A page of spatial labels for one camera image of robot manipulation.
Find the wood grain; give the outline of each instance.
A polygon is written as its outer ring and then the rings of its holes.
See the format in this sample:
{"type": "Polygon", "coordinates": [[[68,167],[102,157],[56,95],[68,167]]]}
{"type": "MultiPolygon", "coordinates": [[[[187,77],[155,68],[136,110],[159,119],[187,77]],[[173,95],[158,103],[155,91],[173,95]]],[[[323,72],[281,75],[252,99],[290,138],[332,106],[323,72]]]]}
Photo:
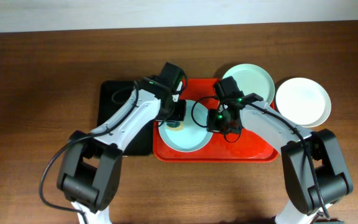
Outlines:
{"type": "MultiPolygon", "coordinates": [[[[96,124],[99,86],[157,74],[165,61],[191,77],[253,63],[275,82],[306,77],[331,97],[354,193],[331,216],[358,223],[358,21],[0,34],[0,224],[75,223],[44,206],[39,178],[74,130],[96,124]]],[[[49,200],[69,206],[46,181],[49,200]]],[[[272,217],[284,207],[282,162],[166,164],[127,157],[111,204],[117,223],[219,223],[272,217]]]]}

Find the red tray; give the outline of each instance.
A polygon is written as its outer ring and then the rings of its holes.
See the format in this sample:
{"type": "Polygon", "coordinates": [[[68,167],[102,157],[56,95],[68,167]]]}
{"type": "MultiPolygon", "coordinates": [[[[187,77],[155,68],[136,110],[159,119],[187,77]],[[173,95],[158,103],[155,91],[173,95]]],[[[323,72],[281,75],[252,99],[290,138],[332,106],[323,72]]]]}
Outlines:
{"type": "MultiPolygon", "coordinates": [[[[197,101],[204,96],[213,96],[213,85],[217,78],[189,79],[188,88],[181,94],[182,100],[197,101]]],[[[208,109],[217,108],[218,101],[207,99],[201,102],[208,109]]],[[[229,141],[236,135],[227,135],[229,141]]],[[[207,145],[195,152],[178,152],[167,146],[160,137],[158,128],[153,133],[153,153],[164,162],[272,162],[278,152],[258,135],[243,130],[235,143],[226,142],[222,134],[214,133],[207,145]]]]}

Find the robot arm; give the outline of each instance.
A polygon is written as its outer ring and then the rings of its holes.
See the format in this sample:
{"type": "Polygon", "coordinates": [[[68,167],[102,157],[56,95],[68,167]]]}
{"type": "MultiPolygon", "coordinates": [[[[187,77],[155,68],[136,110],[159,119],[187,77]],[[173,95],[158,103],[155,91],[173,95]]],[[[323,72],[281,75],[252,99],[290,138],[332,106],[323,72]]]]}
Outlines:
{"type": "Polygon", "coordinates": [[[232,77],[221,80],[214,89],[224,109],[208,111],[208,131],[228,134],[246,128],[282,155],[290,201],[276,216],[277,224],[309,224],[322,211],[321,202],[328,208],[353,191],[341,148],[331,131],[314,132],[291,122],[260,96],[254,93],[244,96],[232,77]],[[315,169],[305,149],[313,159],[322,159],[323,165],[315,169]]]}
{"type": "Polygon", "coordinates": [[[124,105],[89,134],[75,131],[63,158],[57,180],[67,200],[91,223],[106,223],[108,205],[114,198],[121,174],[122,153],[149,121],[181,121],[185,103],[177,103],[187,77],[179,67],[166,63],[161,74],[135,83],[124,105]],[[186,78],[182,87],[182,78],[186,78]],[[99,166],[83,158],[99,158],[99,166]]]}
{"type": "MultiPolygon", "coordinates": [[[[165,121],[168,117],[170,121],[183,120],[185,105],[176,103],[185,88],[181,87],[183,76],[182,69],[167,63],[160,76],[139,82],[128,101],[104,124],[90,134],[76,131],[71,135],[73,144],[63,158],[57,187],[72,202],[76,212],[81,211],[91,223],[110,223],[108,205],[119,185],[122,152],[140,129],[152,120],[165,121]],[[172,111],[180,111],[175,113],[175,119],[172,111]],[[85,136],[88,137],[85,141],[79,141],[85,136]],[[91,157],[100,158],[98,168],[84,162],[83,158],[91,157]]],[[[224,109],[208,111],[207,131],[239,134],[246,128],[282,155],[290,201],[276,216],[277,224],[309,224],[321,211],[321,201],[328,208],[352,192],[352,180],[332,132],[325,129],[316,133],[292,123],[256,94],[244,96],[231,77],[221,80],[214,88],[224,109]],[[313,159],[322,159],[323,165],[314,169],[313,163],[307,162],[305,148],[313,159]]]]}

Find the black cable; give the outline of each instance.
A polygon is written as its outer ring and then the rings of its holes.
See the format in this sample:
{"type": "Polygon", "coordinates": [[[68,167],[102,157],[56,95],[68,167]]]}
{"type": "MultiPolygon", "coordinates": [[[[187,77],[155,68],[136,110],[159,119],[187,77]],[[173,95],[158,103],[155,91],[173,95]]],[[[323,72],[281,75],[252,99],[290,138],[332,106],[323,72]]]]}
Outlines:
{"type": "Polygon", "coordinates": [[[118,91],[114,92],[112,95],[111,95],[111,101],[117,105],[123,105],[126,100],[124,101],[116,101],[114,98],[116,97],[117,94],[120,94],[126,90],[131,90],[133,86],[128,86],[128,87],[124,87],[124,88],[121,88],[119,89],[118,91]]]}
{"type": "Polygon", "coordinates": [[[85,224],[88,224],[88,220],[86,219],[86,215],[85,215],[85,212],[84,211],[81,211],[81,210],[78,210],[78,209],[74,209],[74,208],[67,208],[67,207],[62,207],[62,206],[59,206],[59,205],[54,205],[50,202],[48,202],[45,197],[44,197],[44,192],[43,192],[43,189],[44,189],[44,182],[45,182],[45,178],[48,174],[48,171],[49,169],[51,168],[51,166],[53,165],[53,163],[56,161],[56,159],[63,153],[65,152],[69,147],[72,147],[73,145],[79,143],[79,142],[82,142],[84,140],[87,140],[87,139],[91,139],[91,138],[95,138],[95,137],[98,137],[98,136],[103,136],[107,133],[110,133],[111,131],[113,131],[114,129],[116,129],[122,122],[124,122],[124,120],[132,113],[132,111],[135,109],[136,107],[136,104],[137,104],[137,100],[139,99],[139,86],[137,84],[136,81],[134,81],[134,86],[135,86],[135,90],[136,90],[136,98],[135,98],[135,101],[133,102],[132,104],[132,107],[130,108],[130,110],[128,111],[128,113],[126,113],[122,119],[120,121],[118,121],[113,127],[111,128],[108,128],[107,130],[101,132],[101,133],[97,133],[97,134],[87,134],[85,137],[82,137],[82,138],[79,138],[77,140],[74,140],[74,141],[70,141],[69,143],[67,143],[66,145],[64,145],[52,158],[51,160],[49,161],[47,167],[45,168],[44,170],[44,173],[42,174],[41,176],[41,180],[40,180],[40,185],[39,185],[39,188],[38,188],[38,193],[39,193],[39,196],[41,198],[41,201],[46,204],[46,206],[49,206],[51,208],[56,208],[56,209],[59,209],[59,210],[63,210],[63,211],[68,211],[68,212],[77,212],[79,213],[83,220],[84,220],[84,223],[85,224]]]}
{"type": "Polygon", "coordinates": [[[147,78],[147,77],[143,77],[142,79],[148,81],[149,83],[151,83],[151,84],[153,84],[153,85],[156,85],[156,86],[158,86],[158,87],[163,88],[164,90],[166,90],[166,91],[169,92],[169,93],[171,92],[171,89],[169,89],[169,88],[166,87],[165,85],[163,85],[163,84],[161,84],[161,83],[159,83],[159,82],[157,82],[157,81],[155,81],[155,80],[152,80],[152,79],[147,78]]]}
{"type": "Polygon", "coordinates": [[[204,125],[201,125],[199,124],[195,118],[194,118],[194,108],[196,107],[197,103],[199,103],[201,100],[205,100],[205,99],[208,99],[208,98],[214,98],[216,99],[217,96],[204,96],[202,98],[200,98],[199,100],[196,101],[196,103],[194,103],[193,107],[191,108],[191,118],[193,119],[194,123],[196,123],[198,126],[202,127],[202,128],[207,128],[208,126],[204,126],[204,125]]]}
{"type": "Polygon", "coordinates": [[[260,110],[260,111],[263,111],[265,114],[268,114],[270,116],[273,116],[274,118],[279,119],[281,122],[283,122],[285,125],[287,125],[291,129],[291,131],[293,131],[294,134],[296,134],[298,136],[298,138],[300,139],[300,141],[301,141],[301,143],[303,145],[303,149],[305,150],[306,156],[307,156],[307,158],[309,160],[311,175],[313,176],[314,186],[316,187],[317,196],[318,196],[318,200],[320,202],[320,206],[323,209],[323,212],[324,212],[324,215],[325,215],[326,219],[330,220],[331,217],[329,216],[327,208],[326,208],[326,206],[324,204],[323,196],[321,195],[321,189],[320,189],[320,186],[319,186],[318,181],[317,181],[317,175],[316,175],[316,171],[314,169],[313,160],[311,158],[310,151],[306,147],[306,142],[303,139],[302,135],[299,133],[299,131],[296,128],[294,128],[290,123],[288,123],[285,119],[281,118],[280,116],[278,116],[276,114],[273,114],[273,113],[269,112],[266,109],[262,109],[262,108],[254,105],[252,103],[247,103],[247,104],[252,106],[252,107],[254,107],[254,108],[256,108],[256,109],[258,109],[258,110],[260,110]]]}
{"type": "Polygon", "coordinates": [[[173,112],[175,112],[175,108],[172,108],[172,110],[169,112],[169,114],[167,114],[167,115],[165,116],[165,118],[162,120],[161,124],[159,124],[159,125],[157,125],[157,126],[154,126],[154,125],[153,125],[153,128],[159,128],[159,127],[161,127],[161,126],[166,122],[166,120],[167,120],[169,117],[171,117],[171,115],[173,114],[173,112]]]}
{"type": "Polygon", "coordinates": [[[310,221],[310,224],[315,223],[319,217],[324,217],[324,213],[323,212],[317,212],[316,215],[313,217],[313,219],[310,221]]]}
{"type": "Polygon", "coordinates": [[[234,140],[234,141],[229,141],[229,140],[227,140],[226,136],[227,136],[227,134],[223,134],[224,140],[226,140],[228,143],[235,143],[235,142],[238,141],[238,140],[240,139],[240,137],[241,137],[241,129],[240,129],[240,134],[239,134],[239,136],[238,136],[237,139],[234,140]]]}

